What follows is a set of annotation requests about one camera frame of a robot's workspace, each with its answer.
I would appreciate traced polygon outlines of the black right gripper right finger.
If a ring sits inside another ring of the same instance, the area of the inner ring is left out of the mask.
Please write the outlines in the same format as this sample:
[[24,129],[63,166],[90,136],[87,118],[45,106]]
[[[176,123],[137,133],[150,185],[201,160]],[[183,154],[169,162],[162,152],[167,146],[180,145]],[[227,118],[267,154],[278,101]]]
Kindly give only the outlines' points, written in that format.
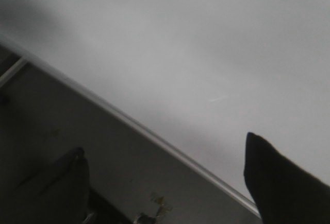
[[329,186],[252,132],[244,180],[263,223],[329,223]]

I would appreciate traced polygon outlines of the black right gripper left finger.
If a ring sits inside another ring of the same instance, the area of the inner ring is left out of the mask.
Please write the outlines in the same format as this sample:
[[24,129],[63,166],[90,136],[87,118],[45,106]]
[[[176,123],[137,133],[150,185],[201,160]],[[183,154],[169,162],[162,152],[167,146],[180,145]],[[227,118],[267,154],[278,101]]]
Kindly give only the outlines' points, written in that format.
[[68,151],[1,199],[1,223],[82,223],[89,178],[84,150]]

